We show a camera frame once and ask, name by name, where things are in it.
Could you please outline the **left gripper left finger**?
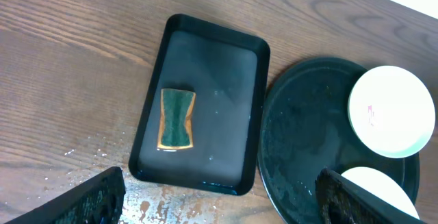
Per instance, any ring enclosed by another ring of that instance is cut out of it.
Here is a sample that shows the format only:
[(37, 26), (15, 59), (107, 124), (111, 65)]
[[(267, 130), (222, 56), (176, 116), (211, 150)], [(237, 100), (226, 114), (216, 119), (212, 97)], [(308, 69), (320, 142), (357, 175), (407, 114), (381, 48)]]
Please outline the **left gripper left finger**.
[(113, 166), (7, 224), (117, 224), (125, 194), (122, 169)]

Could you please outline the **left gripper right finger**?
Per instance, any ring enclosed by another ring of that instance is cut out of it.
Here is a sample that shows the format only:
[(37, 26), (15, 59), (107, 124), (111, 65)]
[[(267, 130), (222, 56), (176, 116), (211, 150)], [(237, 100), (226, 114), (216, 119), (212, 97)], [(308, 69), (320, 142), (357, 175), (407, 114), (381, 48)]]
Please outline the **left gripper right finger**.
[(324, 223), (421, 223), (328, 168), (315, 181), (315, 196)]

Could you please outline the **orange green sponge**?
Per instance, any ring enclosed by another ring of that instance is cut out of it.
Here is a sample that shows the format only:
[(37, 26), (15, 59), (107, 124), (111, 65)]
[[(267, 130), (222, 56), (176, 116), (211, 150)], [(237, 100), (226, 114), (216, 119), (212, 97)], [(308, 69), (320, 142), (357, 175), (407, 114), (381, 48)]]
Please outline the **orange green sponge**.
[(194, 146), (192, 113), (195, 99), (196, 93), (188, 90), (161, 90), (158, 149), (178, 151)]

